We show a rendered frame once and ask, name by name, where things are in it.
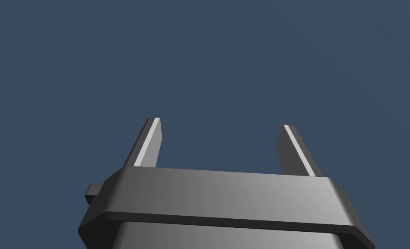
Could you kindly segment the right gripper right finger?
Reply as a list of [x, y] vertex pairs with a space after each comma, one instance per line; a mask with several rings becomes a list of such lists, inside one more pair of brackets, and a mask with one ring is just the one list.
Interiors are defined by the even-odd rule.
[[294, 126], [282, 126], [276, 145], [282, 174], [312, 177], [323, 176], [320, 167]]

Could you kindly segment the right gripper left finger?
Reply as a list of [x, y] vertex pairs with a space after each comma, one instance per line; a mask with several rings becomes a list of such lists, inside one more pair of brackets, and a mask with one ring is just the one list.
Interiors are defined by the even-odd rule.
[[161, 143], [161, 119], [147, 119], [124, 165], [126, 167], [155, 167]]

